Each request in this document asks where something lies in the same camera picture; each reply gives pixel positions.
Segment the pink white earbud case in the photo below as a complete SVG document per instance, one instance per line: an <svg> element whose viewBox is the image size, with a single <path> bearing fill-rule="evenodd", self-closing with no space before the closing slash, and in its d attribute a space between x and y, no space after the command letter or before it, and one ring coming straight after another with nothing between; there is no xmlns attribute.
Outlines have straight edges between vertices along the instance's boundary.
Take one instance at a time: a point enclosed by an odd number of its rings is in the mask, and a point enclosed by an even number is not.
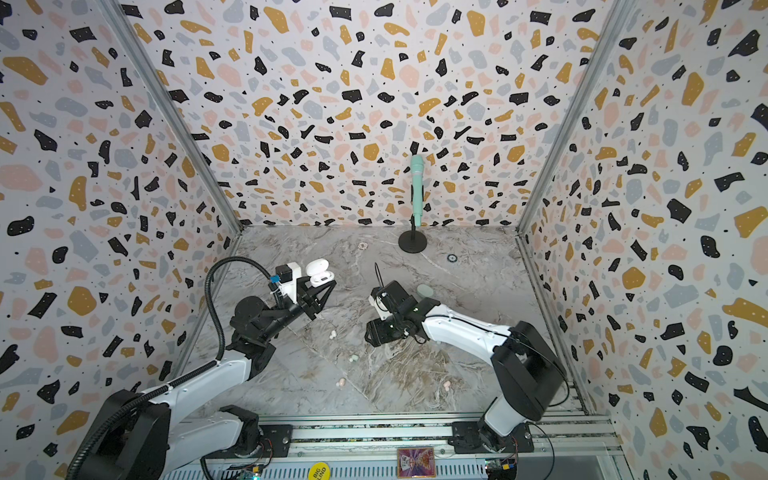
<svg viewBox="0 0 768 480"><path fill-rule="evenodd" d="M306 275L310 277L313 287L323 286L335 279L335 274L330 271L329 262L324 259L316 259L306 265Z"/></svg>

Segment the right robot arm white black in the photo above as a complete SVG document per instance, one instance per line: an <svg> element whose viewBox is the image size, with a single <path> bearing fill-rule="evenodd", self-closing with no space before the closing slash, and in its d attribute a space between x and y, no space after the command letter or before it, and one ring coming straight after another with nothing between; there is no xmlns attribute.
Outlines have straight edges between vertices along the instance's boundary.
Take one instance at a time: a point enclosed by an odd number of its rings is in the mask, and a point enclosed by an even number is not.
<svg viewBox="0 0 768 480"><path fill-rule="evenodd" d="M370 304L379 318L366 325L365 341L373 347L412 338L462 350L488 364L501 394L476 423L452 426L449 441L458 453L512 453L521 447L517 434L541 420L567 384L565 367L539 331L520 321L492 324L461 314L433 299L416 299L397 281L372 289Z"/></svg>

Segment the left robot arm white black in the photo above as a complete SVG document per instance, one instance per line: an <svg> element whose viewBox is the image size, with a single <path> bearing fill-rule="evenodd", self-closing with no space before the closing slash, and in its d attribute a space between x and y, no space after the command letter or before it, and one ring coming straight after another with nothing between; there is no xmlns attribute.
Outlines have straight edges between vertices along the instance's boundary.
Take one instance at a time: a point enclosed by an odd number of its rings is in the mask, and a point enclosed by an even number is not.
<svg viewBox="0 0 768 480"><path fill-rule="evenodd" d="M281 308L257 296L240 300L224 355L158 387L112 394L70 462L67 478L160 479L211 453L256 450L262 437L258 414L229 405L206 418L191 415L260 374L275 352L272 339L301 316L315 318L335 286L329 281L314 287L302 277Z"/></svg>

